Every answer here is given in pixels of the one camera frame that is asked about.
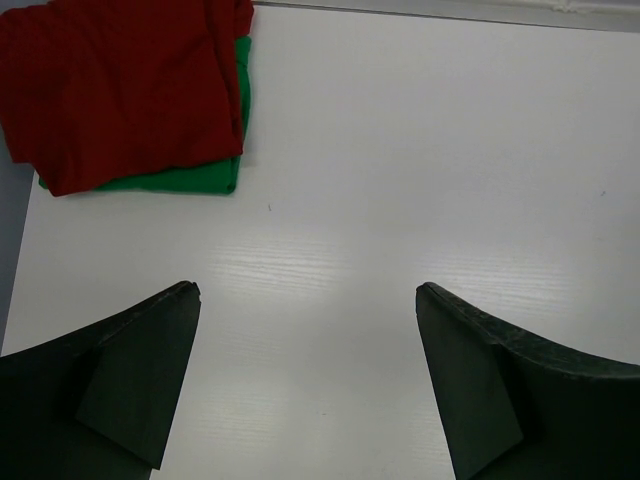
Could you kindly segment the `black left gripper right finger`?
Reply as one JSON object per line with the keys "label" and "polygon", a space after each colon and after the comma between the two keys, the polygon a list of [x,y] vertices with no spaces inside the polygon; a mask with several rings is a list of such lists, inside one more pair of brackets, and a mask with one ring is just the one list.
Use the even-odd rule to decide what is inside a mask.
{"label": "black left gripper right finger", "polygon": [[441,286],[417,323],[458,479],[636,479],[639,368],[566,347]]}

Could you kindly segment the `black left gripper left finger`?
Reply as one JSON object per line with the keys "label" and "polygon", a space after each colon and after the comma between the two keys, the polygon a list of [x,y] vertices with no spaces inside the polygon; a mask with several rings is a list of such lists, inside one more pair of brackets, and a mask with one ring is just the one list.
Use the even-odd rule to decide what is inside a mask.
{"label": "black left gripper left finger", "polygon": [[160,469],[201,309],[181,281],[1,359],[4,479],[147,479]]}

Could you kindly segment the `folded green t-shirt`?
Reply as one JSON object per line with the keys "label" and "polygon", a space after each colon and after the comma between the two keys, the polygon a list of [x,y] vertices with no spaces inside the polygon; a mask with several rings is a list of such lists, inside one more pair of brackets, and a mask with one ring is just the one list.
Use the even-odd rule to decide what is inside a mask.
{"label": "folded green t-shirt", "polygon": [[243,152],[249,36],[203,23],[70,34],[36,73],[34,136],[6,142],[55,196],[94,189],[226,194]]}

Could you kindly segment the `folded dark red t-shirt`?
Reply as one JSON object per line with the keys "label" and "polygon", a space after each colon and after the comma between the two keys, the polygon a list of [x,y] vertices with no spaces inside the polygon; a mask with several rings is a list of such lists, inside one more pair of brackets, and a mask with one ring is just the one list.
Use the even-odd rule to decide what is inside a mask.
{"label": "folded dark red t-shirt", "polygon": [[249,1],[47,1],[1,14],[1,131],[56,197],[227,195],[248,126]]}

